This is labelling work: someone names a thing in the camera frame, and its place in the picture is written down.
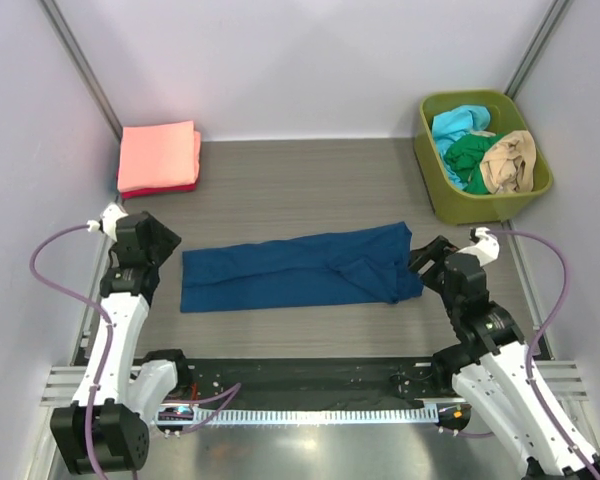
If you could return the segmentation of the blue Mickey Mouse t-shirt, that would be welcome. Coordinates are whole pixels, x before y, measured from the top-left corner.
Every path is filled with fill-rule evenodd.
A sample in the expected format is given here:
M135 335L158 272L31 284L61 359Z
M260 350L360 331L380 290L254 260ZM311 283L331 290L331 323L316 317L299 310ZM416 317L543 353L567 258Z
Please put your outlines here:
M421 296L409 269L411 231L399 222L182 255L180 310L209 313L363 303Z

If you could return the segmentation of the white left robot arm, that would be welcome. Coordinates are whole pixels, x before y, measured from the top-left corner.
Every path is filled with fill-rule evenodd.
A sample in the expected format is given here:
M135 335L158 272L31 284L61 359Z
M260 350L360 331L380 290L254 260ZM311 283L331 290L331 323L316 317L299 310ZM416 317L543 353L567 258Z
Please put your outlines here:
M149 453L150 423L162 401L184 398L192 376L179 349L147 354L132 371L143 324L160 283L159 269L180 237L147 212L111 204L89 230L109 237L114 263L100 280L100 321L84 376L69 405L53 411L50 428L73 475L138 472Z

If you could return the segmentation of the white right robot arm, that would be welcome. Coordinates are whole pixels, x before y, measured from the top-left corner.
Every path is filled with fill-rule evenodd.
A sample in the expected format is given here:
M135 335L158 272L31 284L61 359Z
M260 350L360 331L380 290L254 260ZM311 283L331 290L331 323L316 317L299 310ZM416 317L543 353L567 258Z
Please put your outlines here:
M560 406L511 316L491 300L485 265L498 258L494 231L478 228L458 248L439 236L410 254L409 269L437 293L458 344L432 357L431 384L462 397L524 479L600 479L600 453Z

